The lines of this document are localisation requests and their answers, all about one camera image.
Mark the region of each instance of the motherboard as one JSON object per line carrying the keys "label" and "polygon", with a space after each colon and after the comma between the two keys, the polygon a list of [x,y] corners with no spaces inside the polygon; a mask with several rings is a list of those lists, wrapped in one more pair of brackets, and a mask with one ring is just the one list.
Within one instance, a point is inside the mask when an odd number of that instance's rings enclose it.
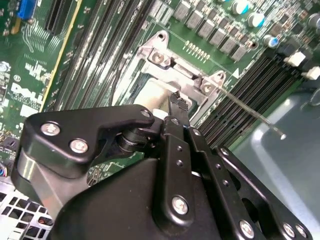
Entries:
{"label": "motherboard", "polygon": [[[30,115],[167,112],[177,91],[211,147],[235,146],[258,121],[217,86],[267,116],[318,79],[319,11],[317,0],[1,0],[0,176]],[[142,157],[92,168],[88,182]]]}

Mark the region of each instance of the blue connector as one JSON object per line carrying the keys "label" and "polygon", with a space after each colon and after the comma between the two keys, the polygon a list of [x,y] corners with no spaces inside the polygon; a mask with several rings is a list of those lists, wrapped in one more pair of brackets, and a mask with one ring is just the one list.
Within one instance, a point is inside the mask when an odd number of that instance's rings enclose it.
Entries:
{"label": "blue connector", "polygon": [[17,16],[24,21],[31,19],[35,11],[36,4],[37,0],[22,0]]}

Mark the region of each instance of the black plastic bracket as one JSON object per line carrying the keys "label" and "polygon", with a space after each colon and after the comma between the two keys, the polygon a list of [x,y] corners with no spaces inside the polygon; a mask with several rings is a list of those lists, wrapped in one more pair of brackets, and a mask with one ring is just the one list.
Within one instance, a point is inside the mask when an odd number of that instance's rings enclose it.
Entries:
{"label": "black plastic bracket", "polygon": [[[24,152],[39,164],[65,178],[74,179],[86,174],[101,150],[109,149],[118,133],[126,129],[148,128],[153,115],[143,106],[114,106],[61,112],[38,113],[24,123],[20,145]],[[57,135],[46,135],[41,126],[53,123],[60,128]],[[72,151],[72,140],[84,141],[84,153]]]}
{"label": "black plastic bracket", "polygon": [[152,215],[170,236],[185,232],[195,220],[190,149],[179,120],[167,116],[161,133]]}

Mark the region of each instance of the ram slot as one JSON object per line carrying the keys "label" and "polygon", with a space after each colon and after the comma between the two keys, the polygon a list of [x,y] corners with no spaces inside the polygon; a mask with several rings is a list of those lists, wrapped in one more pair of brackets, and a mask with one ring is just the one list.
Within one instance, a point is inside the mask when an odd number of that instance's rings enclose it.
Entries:
{"label": "ram slot", "polygon": [[65,104],[70,94],[74,92],[75,86],[80,81],[80,73],[84,67],[88,53],[90,52],[95,39],[100,32],[99,29],[104,25],[104,19],[109,15],[111,1],[99,0],[92,10],[88,26],[81,38],[80,44],[74,54],[72,63],[64,78],[64,83],[54,104],[54,110],[64,110]]}

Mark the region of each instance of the black clamp tool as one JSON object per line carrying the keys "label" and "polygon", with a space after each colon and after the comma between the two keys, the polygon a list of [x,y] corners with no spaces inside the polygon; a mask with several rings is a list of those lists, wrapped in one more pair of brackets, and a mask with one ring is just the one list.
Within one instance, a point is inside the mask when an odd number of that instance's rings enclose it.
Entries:
{"label": "black clamp tool", "polygon": [[[211,150],[174,93],[169,115],[126,105],[38,113],[24,123],[16,188],[55,219],[52,240],[312,239],[225,147]],[[89,168],[144,159],[89,187]]]}

